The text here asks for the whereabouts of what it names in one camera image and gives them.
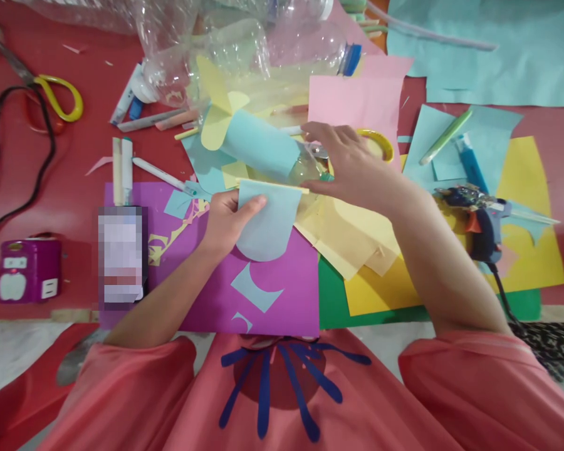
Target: black cable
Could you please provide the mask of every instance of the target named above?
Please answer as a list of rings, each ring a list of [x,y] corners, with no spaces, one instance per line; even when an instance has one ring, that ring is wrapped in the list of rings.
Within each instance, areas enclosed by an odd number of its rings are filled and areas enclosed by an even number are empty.
[[[2,108],[4,106],[4,102],[6,101],[6,98],[14,91],[27,90],[27,89],[33,91],[33,93],[38,98],[39,105],[42,109],[42,116],[46,124],[46,131],[48,132],[48,138],[50,139],[50,151],[48,152],[48,155],[46,156],[44,163],[42,164],[41,168],[38,171],[38,177],[36,178],[35,186],[33,187],[33,191],[28,201],[25,202],[20,207],[0,217],[0,226],[3,224],[4,221],[27,209],[31,204],[33,204],[37,200],[39,195],[39,190],[41,188],[42,180],[44,178],[44,174],[46,173],[48,166],[50,165],[50,163],[52,162],[52,160],[56,155],[56,139],[55,139],[55,133],[52,129],[52,124],[50,123],[50,116],[48,115],[48,106],[46,105],[44,98],[42,97],[41,93],[39,92],[38,88],[35,85],[11,86],[10,88],[6,88],[4,91],[2,91],[2,93],[0,94],[0,116],[2,114]]]

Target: red table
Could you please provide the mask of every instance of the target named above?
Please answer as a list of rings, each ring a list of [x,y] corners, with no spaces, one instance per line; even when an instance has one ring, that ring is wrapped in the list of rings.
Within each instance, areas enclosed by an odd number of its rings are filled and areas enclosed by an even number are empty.
[[[41,232],[52,232],[63,240],[62,295],[42,305],[4,306],[0,318],[46,318],[53,309],[98,309],[97,210],[103,204],[104,185],[110,181],[110,167],[84,174],[100,158],[112,151],[111,138],[122,137],[108,120],[117,104],[133,66],[142,58],[136,38],[67,26],[44,19],[29,8],[13,2],[0,2],[0,25],[6,43],[36,73],[59,76],[80,91],[85,111],[82,119],[69,125],[58,137],[57,157],[48,170],[40,198],[26,212],[0,229],[0,243]],[[62,44],[85,48],[82,54]],[[20,84],[6,60],[0,57],[0,92]],[[406,79],[401,104],[399,135],[412,135],[420,106],[425,100],[424,80]],[[64,94],[65,107],[68,97]],[[450,113],[464,111],[466,105],[434,105]],[[556,227],[564,260],[564,108],[510,108],[525,115],[516,128],[516,137],[534,135],[547,173],[553,215],[562,221]],[[145,115],[159,112],[149,106]],[[138,156],[166,168],[185,180],[191,165],[175,132],[149,128],[130,133]],[[24,203],[37,171],[48,152],[48,139],[32,132],[17,99],[4,108],[0,127],[3,155],[0,162],[0,216]],[[407,145],[400,145],[405,153]],[[134,172],[136,181],[155,180],[144,171]],[[545,304],[564,304],[564,286],[543,289]]]

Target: scissors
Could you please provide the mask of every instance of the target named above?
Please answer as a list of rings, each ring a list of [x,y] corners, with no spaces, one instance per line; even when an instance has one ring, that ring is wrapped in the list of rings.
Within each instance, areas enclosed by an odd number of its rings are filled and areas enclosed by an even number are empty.
[[[21,62],[19,58],[17,58],[13,52],[8,50],[8,48],[0,42],[0,52],[4,55],[8,63],[11,65],[15,73],[21,77],[25,86],[33,86],[33,85],[40,85],[48,98],[48,103],[52,106],[52,109],[56,113],[58,117],[52,117],[53,121],[53,131],[55,135],[61,133],[65,128],[66,122],[75,122],[79,120],[81,114],[83,113],[83,100],[81,99],[80,92],[68,81],[63,80],[62,78],[50,76],[50,75],[38,75],[34,76],[27,67]],[[58,100],[55,97],[55,94],[52,91],[49,83],[56,83],[58,85],[62,85],[67,88],[71,94],[73,95],[73,100],[75,102],[73,106],[73,110],[70,113],[65,113],[61,106],[58,104]],[[29,123],[29,127],[38,133],[47,133],[47,129],[40,128],[37,126],[34,121],[31,119],[31,115],[29,113],[29,100],[39,104],[39,101],[36,97],[28,93],[27,97],[28,101],[25,105],[25,112],[27,116],[27,120]]]

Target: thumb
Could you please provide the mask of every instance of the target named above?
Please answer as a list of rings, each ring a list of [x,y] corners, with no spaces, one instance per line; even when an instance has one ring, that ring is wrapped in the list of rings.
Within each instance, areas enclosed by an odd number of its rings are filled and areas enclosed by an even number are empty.
[[[244,204],[235,214],[234,216],[237,218],[240,226],[246,226],[246,223],[249,222],[257,213],[261,211],[265,204],[268,203],[267,197],[263,194],[259,196],[253,197],[249,200],[246,204]]]

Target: blue marker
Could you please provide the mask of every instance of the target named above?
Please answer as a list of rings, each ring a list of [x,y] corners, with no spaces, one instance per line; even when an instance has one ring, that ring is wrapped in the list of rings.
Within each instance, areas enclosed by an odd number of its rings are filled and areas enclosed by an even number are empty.
[[[468,183],[479,187],[485,194],[490,194],[467,133],[457,137],[457,149],[459,151],[459,159],[462,160],[462,165],[466,171]]]

